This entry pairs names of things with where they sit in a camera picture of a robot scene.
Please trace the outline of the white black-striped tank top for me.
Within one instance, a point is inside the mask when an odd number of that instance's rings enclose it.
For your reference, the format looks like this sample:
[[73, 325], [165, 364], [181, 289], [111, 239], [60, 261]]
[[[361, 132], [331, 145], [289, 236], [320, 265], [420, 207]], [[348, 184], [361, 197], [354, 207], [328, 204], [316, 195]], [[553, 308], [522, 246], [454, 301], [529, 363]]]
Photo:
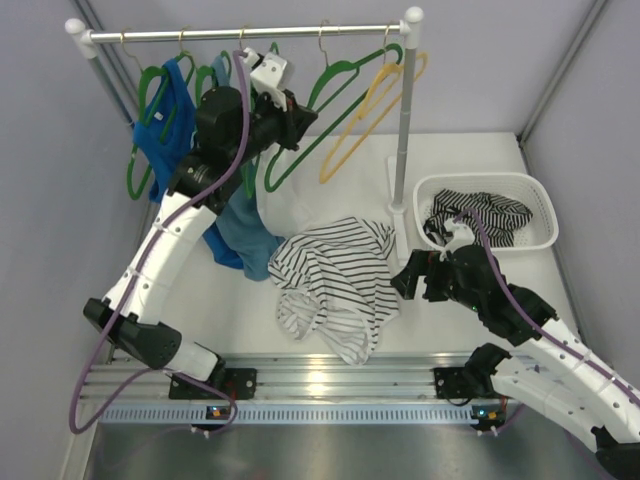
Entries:
[[399, 316], [388, 259], [395, 231], [347, 217], [287, 239], [268, 272], [281, 290], [276, 318], [295, 340], [317, 335], [345, 363], [365, 364]]

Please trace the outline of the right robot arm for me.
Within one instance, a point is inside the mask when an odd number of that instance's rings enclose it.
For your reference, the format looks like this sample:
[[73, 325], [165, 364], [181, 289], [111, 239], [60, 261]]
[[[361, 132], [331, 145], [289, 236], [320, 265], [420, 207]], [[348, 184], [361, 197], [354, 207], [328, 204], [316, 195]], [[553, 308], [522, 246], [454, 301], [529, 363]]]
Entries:
[[455, 302], [508, 343], [477, 347], [461, 374], [475, 398], [513, 398], [562, 427], [614, 479], [639, 476], [639, 390], [601, 360], [534, 291], [507, 282], [479, 245], [415, 250], [392, 280], [406, 300]]

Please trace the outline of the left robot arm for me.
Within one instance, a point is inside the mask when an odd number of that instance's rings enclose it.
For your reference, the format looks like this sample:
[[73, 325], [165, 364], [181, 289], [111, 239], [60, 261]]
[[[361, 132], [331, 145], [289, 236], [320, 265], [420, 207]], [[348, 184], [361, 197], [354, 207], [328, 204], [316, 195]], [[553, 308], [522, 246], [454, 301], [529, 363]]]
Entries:
[[231, 167], [274, 144], [297, 150], [317, 117], [289, 90], [244, 98], [223, 86], [203, 94], [194, 145], [170, 177], [157, 219], [118, 282], [84, 307], [84, 316], [110, 344], [151, 369], [191, 377], [205, 397], [223, 391], [224, 360], [164, 324], [165, 301], [195, 244], [241, 186], [240, 172]]

